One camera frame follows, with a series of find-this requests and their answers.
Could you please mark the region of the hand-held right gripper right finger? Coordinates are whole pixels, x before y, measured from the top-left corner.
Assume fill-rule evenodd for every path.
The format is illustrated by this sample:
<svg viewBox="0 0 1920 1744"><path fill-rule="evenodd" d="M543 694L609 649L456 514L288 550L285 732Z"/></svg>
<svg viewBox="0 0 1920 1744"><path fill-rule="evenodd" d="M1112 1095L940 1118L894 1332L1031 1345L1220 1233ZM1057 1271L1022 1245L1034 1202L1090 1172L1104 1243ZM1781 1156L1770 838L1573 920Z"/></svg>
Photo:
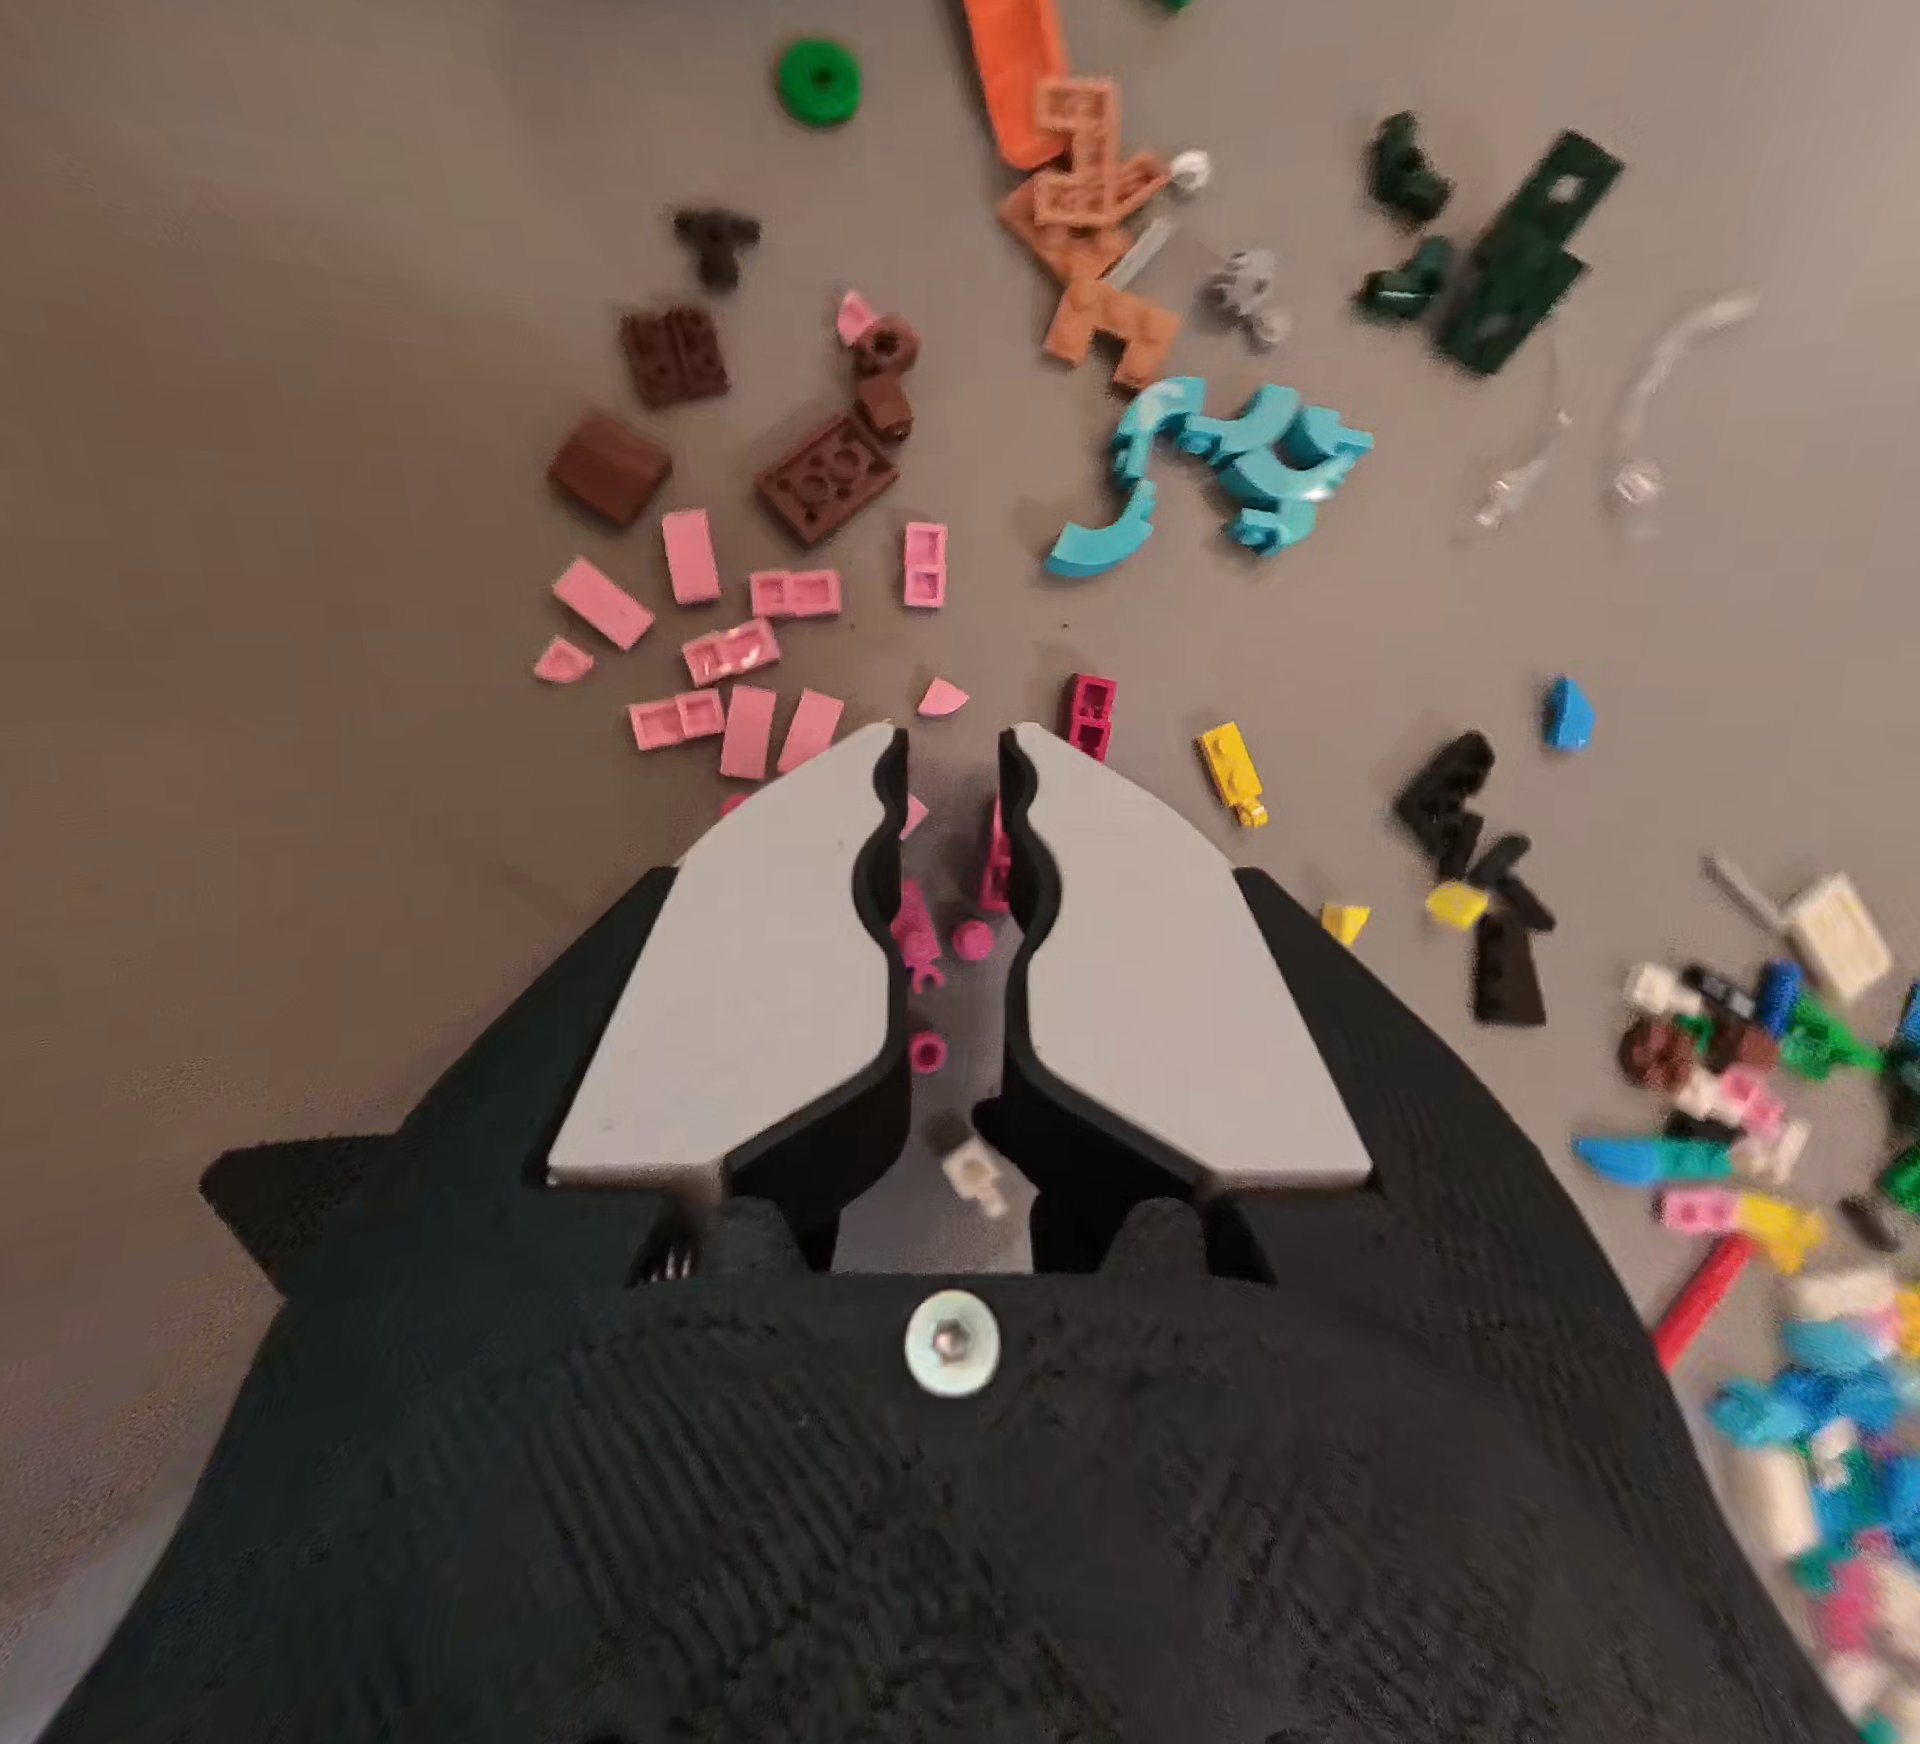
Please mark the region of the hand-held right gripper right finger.
<svg viewBox="0 0 1920 1744"><path fill-rule="evenodd" d="M1031 1189L1030 1269L1094 1269L1140 1204L1368 1189L1374 1157L1235 868L1037 723L997 739L1020 943L974 1122Z"/></svg>

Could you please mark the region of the yellow lego clip plate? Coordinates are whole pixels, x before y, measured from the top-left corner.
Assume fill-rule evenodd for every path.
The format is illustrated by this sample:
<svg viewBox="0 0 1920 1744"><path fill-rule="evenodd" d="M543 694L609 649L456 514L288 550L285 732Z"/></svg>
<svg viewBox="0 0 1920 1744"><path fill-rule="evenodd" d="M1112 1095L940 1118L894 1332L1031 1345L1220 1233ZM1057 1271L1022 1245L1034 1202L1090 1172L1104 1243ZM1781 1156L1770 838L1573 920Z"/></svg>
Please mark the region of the yellow lego clip plate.
<svg viewBox="0 0 1920 1744"><path fill-rule="evenodd" d="M1238 828L1258 830L1269 822L1263 784L1235 721L1216 723L1197 738L1202 767L1220 805Z"/></svg>

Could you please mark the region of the small black lego piece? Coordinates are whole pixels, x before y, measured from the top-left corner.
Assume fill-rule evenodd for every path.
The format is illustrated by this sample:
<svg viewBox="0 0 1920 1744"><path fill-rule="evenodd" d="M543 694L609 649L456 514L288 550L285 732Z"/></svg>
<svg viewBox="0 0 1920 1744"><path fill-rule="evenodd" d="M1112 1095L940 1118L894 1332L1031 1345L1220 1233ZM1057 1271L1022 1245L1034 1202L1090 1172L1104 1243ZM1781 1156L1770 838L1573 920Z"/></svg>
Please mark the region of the small black lego piece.
<svg viewBox="0 0 1920 1744"><path fill-rule="evenodd" d="M1524 879L1532 840L1520 831L1500 834L1467 868L1465 882L1487 894L1489 903L1530 934L1553 934L1557 917Z"/></svg>

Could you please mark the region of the group of pink lego tiles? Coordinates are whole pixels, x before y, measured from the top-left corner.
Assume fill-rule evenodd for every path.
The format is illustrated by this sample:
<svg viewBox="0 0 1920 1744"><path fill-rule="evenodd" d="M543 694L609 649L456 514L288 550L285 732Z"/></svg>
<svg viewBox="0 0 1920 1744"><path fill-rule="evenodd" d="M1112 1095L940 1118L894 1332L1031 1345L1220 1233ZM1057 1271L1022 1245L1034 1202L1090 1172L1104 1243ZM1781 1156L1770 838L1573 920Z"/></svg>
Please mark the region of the group of pink lego tiles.
<svg viewBox="0 0 1920 1744"><path fill-rule="evenodd" d="M660 520L668 582L674 605L715 605L723 597L719 561L707 508L671 511ZM586 556L575 558L553 580L549 594L559 609L613 653L631 653L655 625L655 612L632 592L598 570ZM948 527L909 520L901 533L901 605L940 610L948 599ZM803 688L787 723L776 757L770 738L776 717L775 689L755 675L781 659L775 625L833 621L844 612L844 587L832 566L752 570L746 578L748 614L742 623L700 633L682 643L686 683L657 700L626 705L637 752L719 741L719 778L758 785L791 773L821 756L837 735L846 705L827 694ZM531 663L531 679L547 688L577 685L597 665L585 645L553 635ZM929 679L915 714L942 721L956 715L970 695L956 683Z"/></svg>

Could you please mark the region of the brown rectangular lego plate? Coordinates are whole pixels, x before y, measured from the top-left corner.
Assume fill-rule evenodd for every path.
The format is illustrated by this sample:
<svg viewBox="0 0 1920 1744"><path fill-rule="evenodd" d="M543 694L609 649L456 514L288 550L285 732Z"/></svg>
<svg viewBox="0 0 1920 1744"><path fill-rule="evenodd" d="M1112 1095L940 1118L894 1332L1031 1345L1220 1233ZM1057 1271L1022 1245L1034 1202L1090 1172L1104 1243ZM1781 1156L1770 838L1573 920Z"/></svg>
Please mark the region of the brown rectangular lego plate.
<svg viewBox="0 0 1920 1744"><path fill-rule="evenodd" d="M899 481L896 454L859 411L835 411L752 481L755 499L803 548L835 537Z"/></svg>

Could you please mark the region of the brown curved lego slope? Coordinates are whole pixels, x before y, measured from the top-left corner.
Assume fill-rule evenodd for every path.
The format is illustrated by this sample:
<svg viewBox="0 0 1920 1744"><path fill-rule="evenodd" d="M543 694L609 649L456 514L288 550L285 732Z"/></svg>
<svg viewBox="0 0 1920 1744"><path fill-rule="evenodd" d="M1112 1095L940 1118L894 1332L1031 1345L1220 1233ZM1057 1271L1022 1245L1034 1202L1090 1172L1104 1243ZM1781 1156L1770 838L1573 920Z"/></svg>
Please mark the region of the brown curved lego slope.
<svg viewBox="0 0 1920 1744"><path fill-rule="evenodd" d="M671 481L674 459L609 411L586 411L543 469L545 487L606 531L637 524Z"/></svg>

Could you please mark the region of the pile of turquoise lego arches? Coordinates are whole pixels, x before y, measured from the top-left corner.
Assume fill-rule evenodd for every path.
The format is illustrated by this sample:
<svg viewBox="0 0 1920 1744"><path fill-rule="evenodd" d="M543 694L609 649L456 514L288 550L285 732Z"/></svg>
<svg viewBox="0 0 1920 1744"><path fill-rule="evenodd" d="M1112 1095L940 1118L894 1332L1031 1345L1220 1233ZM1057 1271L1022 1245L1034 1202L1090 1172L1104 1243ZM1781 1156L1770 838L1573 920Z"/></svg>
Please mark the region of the pile of turquoise lego arches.
<svg viewBox="0 0 1920 1744"><path fill-rule="evenodd" d="M1044 573L1089 580L1139 556L1157 531L1150 466L1160 449L1202 465L1230 508L1228 542L1269 558L1314 535L1322 511L1375 444L1371 432L1292 388L1256 388L1235 418L1215 418L1205 411L1202 379L1163 379L1122 411L1109 444L1117 514L1099 528L1068 523L1041 561Z"/></svg>

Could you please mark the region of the brown square lego plate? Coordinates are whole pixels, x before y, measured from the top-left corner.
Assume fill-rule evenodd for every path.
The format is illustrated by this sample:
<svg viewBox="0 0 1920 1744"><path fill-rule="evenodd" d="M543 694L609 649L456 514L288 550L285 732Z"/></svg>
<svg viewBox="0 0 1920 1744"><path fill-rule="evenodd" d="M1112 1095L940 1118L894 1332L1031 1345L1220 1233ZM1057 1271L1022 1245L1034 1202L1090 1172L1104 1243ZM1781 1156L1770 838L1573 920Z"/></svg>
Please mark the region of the brown square lego plate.
<svg viewBox="0 0 1920 1744"><path fill-rule="evenodd" d="M664 411L731 391L719 324L704 303L624 311L619 344L637 400L647 409Z"/></svg>

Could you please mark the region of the pile of mixed lego pieces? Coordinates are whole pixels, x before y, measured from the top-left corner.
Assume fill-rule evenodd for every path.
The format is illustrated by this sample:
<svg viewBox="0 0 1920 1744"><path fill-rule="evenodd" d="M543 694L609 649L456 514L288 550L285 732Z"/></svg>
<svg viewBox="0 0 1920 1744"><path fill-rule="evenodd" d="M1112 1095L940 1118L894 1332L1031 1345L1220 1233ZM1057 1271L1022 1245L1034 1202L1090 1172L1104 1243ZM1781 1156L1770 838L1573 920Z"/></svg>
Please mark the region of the pile of mixed lego pieces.
<svg viewBox="0 0 1920 1744"><path fill-rule="evenodd" d="M1872 1035L1856 1011L1898 961L1847 873L1780 898L1720 854L1703 869L1765 954L1628 970L1618 1068L1658 1112L1569 1156L1696 1249L1648 1326L1665 1373L1766 1290L1766 1362L1699 1398L1708 1459L1845 1722L1916 1739L1916 984Z"/></svg>

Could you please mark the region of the transparent curved lego piece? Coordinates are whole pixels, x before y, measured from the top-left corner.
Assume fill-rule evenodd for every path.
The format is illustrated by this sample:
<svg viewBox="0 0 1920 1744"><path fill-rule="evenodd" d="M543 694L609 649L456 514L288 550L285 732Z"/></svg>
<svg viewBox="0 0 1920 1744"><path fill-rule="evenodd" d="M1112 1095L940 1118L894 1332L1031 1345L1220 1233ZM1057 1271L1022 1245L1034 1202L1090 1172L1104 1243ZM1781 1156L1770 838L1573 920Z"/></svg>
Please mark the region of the transparent curved lego piece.
<svg viewBox="0 0 1920 1744"><path fill-rule="evenodd" d="M1646 449L1658 394L1692 347L1749 324L1759 308L1761 291L1718 291L1692 303L1653 339L1645 361L1627 384L1606 456L1606 500L1622 520L1650 520L1665 497L1665 469Z"/></svg>

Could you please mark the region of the pile of tan lego plates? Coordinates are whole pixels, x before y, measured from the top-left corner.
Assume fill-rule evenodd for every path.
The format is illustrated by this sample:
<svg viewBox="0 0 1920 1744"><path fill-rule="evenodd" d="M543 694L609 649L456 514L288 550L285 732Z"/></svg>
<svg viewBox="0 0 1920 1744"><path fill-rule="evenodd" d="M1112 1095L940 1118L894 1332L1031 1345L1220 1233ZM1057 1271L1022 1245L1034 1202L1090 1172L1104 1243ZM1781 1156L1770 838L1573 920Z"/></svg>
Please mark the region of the pile of tan lego plates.
<svg viewBox="0 0 1920 1744"><path fill-rule="evenodd" d="M1074 368L1097 339L1111 339L1114 388L1143 391L1165 373L1180 317L1132 291L1117 268L1139 247L1128 220L1171 183L1168 160L1120 150L1118 95L1107 76L1044 76L1031 106L1052 154L999 203L997 218L1059 281L1041 352Z"/></svg>

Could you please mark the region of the dark green long lego plate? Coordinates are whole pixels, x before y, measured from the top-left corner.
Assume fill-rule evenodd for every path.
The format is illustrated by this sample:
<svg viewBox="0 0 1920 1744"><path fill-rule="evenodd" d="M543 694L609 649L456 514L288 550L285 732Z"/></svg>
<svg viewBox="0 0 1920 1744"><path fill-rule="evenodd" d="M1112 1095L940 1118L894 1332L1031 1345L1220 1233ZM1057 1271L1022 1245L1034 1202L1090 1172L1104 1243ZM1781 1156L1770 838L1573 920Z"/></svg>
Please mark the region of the dark green long lego plate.
<svg viewBox="0 0 1920 1744"><path fill-rule="evenodd" d="M1471 247L1433 349L1475 377L1498 375L1584 277L1573 239L1622 170L1594 138L1561 131Z"/></svg>

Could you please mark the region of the green round lego plate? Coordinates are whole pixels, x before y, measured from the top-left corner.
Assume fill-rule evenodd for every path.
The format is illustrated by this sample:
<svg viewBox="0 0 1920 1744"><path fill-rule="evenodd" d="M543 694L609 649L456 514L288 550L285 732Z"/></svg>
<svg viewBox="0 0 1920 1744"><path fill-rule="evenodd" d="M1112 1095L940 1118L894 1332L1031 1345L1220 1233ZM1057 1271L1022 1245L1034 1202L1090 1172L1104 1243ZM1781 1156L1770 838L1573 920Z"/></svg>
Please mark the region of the green round lego plate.
<svg viewBox="0 0 1920 1744"><path fill-rule="evenodd" d="M863 75L857 55L824 35L789 43L775 61L772 85L785 114L804 128L849 125L862 106Z"/></svg>

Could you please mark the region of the dark brown lego bracket piece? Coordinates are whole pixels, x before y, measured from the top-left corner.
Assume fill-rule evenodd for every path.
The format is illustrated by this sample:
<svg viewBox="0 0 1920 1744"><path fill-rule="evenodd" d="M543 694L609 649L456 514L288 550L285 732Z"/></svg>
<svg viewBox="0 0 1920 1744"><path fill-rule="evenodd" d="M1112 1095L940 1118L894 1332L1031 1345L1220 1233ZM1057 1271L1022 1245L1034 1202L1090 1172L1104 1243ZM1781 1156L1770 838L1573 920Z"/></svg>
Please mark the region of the dark brown lego bracket piece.
<svg viewBox="0 0 1920 1744"><path fill-rule="evenodd" d="M740 281L740 256L758 245L760 223L724 207L680 207L673 230L693 257L702 289L733 293Z"/></svg>

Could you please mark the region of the dark green lego bracket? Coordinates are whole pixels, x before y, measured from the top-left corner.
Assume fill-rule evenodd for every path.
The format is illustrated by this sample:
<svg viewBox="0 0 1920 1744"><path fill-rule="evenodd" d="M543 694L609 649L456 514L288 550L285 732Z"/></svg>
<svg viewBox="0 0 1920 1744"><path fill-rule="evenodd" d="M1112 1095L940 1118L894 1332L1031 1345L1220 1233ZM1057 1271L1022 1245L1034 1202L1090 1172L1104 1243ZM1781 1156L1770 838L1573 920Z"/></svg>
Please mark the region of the dark green lego bracket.
<svg viewBox="0 0 1920 1744"><path fill-rule="evenodd" d="M1371 203L1406 227L1423 227L1449 207L1453 183L1432 162L1413 110L1379 123L1368 146L1365 186Z"/></svg>
<svg viewBox="0 0 1920 1744"><path fill-rule="evenodd" d="M1452 242L1428 235L1399 263L1370 271L1354 293L1354 309L1374 324L1415 324L1448 291L1452 268Z"/></svg>

